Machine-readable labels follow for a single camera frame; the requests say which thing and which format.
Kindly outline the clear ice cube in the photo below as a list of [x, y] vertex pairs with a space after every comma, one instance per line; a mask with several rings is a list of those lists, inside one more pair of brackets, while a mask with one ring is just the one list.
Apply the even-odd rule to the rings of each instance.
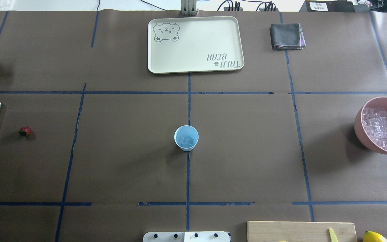
[[185, 145], [186, 144], [186, 136], [180, 136], [178, 142], [180, 145]]
[[186, 138], [186, 144], [187, 144], [188, 147], [193, 146], [194, 143], [195, 143], [195, 139], [193, 139], [193, 138], [191, 138], [191, 137], [187, 137], [187, 138]]

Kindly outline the red strawberry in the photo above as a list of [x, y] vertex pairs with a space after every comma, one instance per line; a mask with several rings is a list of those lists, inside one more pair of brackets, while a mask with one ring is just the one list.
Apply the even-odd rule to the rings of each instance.
[[26, 127], [20, 128], [19, 134], [20, 134], [21, 136], [28, 137], [28, 136], [31, 134], [31, 129], [30, 129], [30, 127], [26, 126]]

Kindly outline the light blue plastic cup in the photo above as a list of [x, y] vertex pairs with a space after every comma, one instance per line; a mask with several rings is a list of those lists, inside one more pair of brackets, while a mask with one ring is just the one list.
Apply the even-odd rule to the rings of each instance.
[[183, 151], [192, 151], [199, 140], [198, 131], [190, 125], [179, 127], [174, 133], [175, 144]]

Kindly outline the pink bowl of ice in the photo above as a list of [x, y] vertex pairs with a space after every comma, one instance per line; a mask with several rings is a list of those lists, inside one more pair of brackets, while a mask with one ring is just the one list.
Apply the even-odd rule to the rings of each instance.
[[387, 97], [376, 97], [364, 104], [355, 118], [354, 130], [369, 150], [387, 154]]

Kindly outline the cream bear serving tray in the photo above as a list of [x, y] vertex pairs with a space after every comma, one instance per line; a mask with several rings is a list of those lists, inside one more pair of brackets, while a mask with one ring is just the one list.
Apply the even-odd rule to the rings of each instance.
[[147, 67], [154, 74], [237, 71], [244, 64], [235, 17], [158, 18], [148, 23]]

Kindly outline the grey folded cloth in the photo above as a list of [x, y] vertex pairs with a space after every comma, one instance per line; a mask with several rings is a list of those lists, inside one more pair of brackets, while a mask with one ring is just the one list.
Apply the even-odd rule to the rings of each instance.
[[271, 24], [270, 37], [272, 47], [277, 50], [302, 50], [307, 46], [300, 23]]

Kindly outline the wooden cutting board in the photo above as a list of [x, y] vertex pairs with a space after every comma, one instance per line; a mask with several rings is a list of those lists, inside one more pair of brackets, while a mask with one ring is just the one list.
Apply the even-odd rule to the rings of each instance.
[[301, 221], [247, 221], [249, 242], [330, 242], [332, 229], [339, 242], [356, 242], [353, 223]]

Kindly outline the yellow plastic knife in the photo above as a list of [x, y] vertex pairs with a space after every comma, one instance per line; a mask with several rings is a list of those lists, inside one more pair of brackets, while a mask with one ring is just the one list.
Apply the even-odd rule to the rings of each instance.
[[335, 231], [332, 228], [329, 228], [328, 231], [329, 231], [330, 242], [338, 242], [338, 238], [335, 234]]

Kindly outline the black box with label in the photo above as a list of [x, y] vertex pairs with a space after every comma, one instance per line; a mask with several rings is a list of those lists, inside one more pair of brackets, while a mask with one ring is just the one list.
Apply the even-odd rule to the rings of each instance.
[[351, 1], [305, 0], [299, 12], [356, 12]]

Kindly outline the whole lemon right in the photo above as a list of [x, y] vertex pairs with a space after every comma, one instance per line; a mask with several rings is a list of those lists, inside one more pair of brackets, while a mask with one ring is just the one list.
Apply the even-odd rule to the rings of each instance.
[[387, 239], [379, 233], [366, 230], [363, 234], [362, 241], [363, 242], [387, 242]]

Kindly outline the aluminium frame post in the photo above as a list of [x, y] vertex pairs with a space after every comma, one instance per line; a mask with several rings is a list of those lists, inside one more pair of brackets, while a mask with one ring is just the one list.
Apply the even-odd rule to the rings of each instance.
[[181, 0], [181, 15], [196, 16], [198, 13], [197, 0]]

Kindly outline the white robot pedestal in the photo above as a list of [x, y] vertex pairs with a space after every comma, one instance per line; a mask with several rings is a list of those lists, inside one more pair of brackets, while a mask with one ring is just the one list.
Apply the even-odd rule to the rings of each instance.
[[226, 231], [147, 232], [143, 242], [230, 242]]

